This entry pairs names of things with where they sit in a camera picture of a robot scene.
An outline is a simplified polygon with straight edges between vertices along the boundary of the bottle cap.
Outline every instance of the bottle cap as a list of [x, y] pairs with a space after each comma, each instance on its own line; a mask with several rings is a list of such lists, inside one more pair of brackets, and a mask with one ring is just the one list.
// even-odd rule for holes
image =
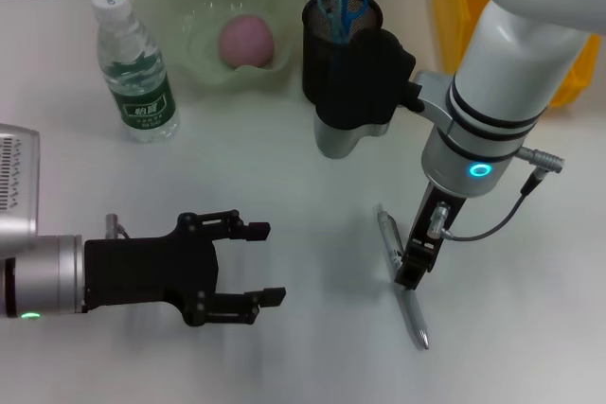
[[133, 12], [131, 0], [92, 0], [95, 17], [100, 24], [119, 23]]

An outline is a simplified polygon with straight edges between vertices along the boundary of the pink ball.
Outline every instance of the pink ball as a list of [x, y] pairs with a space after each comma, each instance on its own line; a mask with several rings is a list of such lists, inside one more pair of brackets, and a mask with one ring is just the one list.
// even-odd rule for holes
[[274, 56], [274, 37], [267, 23], [254, 14], [229, 21], [219, 36], [219, 53], [225, 63], [261, 67]]

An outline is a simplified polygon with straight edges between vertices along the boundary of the black mesh pen holder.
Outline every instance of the black mesh pen holder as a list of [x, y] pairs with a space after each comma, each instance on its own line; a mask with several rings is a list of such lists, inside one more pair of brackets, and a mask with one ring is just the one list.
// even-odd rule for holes
[[[328, 93], [329, 75], [339, 59], [344, 58], [349, 44], [332, 40], [330, 19], [320, 12], [318, 0], [310, 0], [303, 9], [303, 93], [313, 104], [319, 103]], [[330, 11], [330, 0], [323, 0]], [[362, 0], [348, 0], [348, 10], [358, 11]], [[351, 23], [349, 39], [366, 28], [380, 29], [383, 14], [374, 0], [368, 0], [368, 8]]]

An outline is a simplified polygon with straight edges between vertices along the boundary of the scissors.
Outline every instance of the scissors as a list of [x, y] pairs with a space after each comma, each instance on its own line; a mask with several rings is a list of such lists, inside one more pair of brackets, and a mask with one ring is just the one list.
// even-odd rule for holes
[[330, 12], [327, 12], [324, 7], [324, 0], [318, 0], [320, 13], [330, 20], [332, 41], [334, 43], [345, 44], [349, 41], [351, 24], [361, 17], [368, 8], [368, 0], [362, 0], [360, 9], [349, 12], [348, 3], [349, 0], [330, 0]]

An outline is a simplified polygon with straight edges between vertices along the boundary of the green label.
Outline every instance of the green label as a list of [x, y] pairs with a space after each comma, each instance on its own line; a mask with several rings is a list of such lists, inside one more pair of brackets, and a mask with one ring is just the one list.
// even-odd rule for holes
[[174, 99], [168, 78], [164, 78], [157, 89], [145, 95], [128, 97], [116, 92], [112, 92], [112, 95], [124, 123], [138, 130], [158, 128], [174, 115]]

